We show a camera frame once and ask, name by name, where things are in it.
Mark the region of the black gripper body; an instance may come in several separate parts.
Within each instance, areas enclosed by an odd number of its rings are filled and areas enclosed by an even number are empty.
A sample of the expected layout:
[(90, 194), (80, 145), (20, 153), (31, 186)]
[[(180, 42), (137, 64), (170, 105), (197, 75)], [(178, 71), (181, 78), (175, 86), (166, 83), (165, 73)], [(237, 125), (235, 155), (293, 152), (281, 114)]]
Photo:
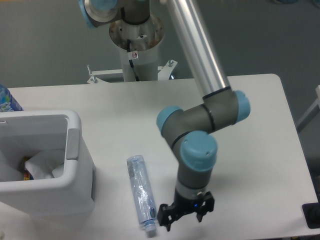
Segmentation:
[(191, 189), (176, 187), (170, 221), (175, 222), (185, 215), (196, 213), (197, 220), (201, 222), (203, 216), (200, 213), (200, 209), (204, 203), (204, 190), (204, 188)]

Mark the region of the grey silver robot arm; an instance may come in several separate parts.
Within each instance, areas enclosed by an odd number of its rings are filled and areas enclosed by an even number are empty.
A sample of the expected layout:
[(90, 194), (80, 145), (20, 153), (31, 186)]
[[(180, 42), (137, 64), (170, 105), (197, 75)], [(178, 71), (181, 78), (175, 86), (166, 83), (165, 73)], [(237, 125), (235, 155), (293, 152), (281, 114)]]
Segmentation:
[[(109, 25), (126, 82), (157, 80), (162, 21), (151, 14), (148, 0), (81, 0), (79, 8), (91, 28)], [(196, 213), (198, 221), (212, 212), (215, 200), (206, 190), (218, 146), (212, 133), (246, 119), (251, 111), (246, 95), (232, 90), (194, 0), (164, 1), (197, 86), (202, 104), (183, 110), (164, 108), (157, 127), (178, 161), (174, 200), (161, 204), (157, 221), (167, 230), (181, 217)]]

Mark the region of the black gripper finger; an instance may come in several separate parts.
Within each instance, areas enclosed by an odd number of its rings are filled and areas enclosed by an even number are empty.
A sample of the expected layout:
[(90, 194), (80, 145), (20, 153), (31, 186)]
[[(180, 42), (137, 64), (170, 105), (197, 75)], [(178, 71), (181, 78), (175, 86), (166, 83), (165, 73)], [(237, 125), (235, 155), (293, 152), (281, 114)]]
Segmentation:
[(203, 217), (207, 213), (211, 213), (214, 210), (215, 199), (210, 191), (206, 192), (200, 201), (195, 204), (196, 218), (199, 223), (202, 222)]
[(165, 227), (169, 232), (171, 225), (177, 220), (176, 205), (161, 204), (157, 213), (157, 221), (161, 227)]

